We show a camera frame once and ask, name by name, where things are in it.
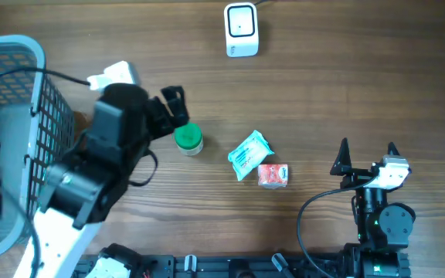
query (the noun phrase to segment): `red and white box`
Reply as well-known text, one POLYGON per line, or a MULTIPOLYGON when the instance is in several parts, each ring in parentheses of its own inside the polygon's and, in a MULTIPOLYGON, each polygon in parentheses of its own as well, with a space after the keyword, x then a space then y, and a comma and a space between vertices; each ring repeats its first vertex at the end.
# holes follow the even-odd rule
POLYGON ((287 164, 261 164, 258 167, 259 185, 275 189, 286 187, 289 171, 287 164))

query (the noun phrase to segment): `blue basket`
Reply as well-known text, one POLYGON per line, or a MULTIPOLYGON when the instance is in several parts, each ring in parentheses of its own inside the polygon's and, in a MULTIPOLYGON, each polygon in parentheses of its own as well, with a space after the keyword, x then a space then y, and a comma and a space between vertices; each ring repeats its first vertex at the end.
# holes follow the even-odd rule
MULTIPOLYGON (((0 36, 0 73, 46 67, 40 44, 27 36, 0 36)), ((0 78, 0 182, 32 218, 47 165, 73 144, 73 112, 49 77, 14 73, 0 78)), ((0 255, 28 238, 12 204, 0 198, 0 255)))

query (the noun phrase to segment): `small bottle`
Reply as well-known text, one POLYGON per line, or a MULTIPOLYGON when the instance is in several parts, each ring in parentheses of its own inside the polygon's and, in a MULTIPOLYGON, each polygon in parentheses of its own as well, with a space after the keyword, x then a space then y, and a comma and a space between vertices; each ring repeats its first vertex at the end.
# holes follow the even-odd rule
POLYGON ((202 131, 194 123, 187 123, 183 127, 176 128, 174 137, 179 151, 184 155, 196 155, 204 146, 202 131))

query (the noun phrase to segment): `wood grain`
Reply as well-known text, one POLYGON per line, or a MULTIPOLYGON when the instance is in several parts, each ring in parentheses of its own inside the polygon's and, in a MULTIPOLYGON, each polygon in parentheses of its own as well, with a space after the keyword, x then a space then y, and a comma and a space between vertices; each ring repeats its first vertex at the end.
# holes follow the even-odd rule
POLYGON ((0 5, 80 5, 80 4, 127 4, 127 3, 199 3, 206 0, 0 0, 0 5))
MULTIPOLYGON (((355 166, 368 167, 394 141, 413 169, 389 195, 417 212, 407 252, 413 277, 445 277, 445 3, 279 2, 259 8, 260 51, 225 54, 225 3, 0 6, 0 35, 37 39, 48 68, 85 78, 133 62, 152 95, 184 86, 201 154, 179 154, 169 137, 145 188, 130 188, 87 253, 117 242, 143 254, 297 252, 297 210, 338 188, 328 175, 343 137, 355 166), (290 165, 290 184, 243 182, 227 154, 259 130, 290 165)), ((71 107, 90 114, 96 93, 54 79, 71 107)), ((152 169, 144 159, 132 178, 152 169)), ((304 241, 316 251, 355 242, 351 194, 314 203, 304 241)), ((22 248, 0 258, 11 276, 22 248)))

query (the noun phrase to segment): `screw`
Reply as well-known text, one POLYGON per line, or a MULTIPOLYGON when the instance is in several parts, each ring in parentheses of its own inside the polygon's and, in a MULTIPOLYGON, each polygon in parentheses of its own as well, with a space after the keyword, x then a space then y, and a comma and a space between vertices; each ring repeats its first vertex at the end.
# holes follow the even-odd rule
POLYGON ((68 185, 69 183, 71 183, 71 177, 69 175, 64 175, 61 183, 68 185))

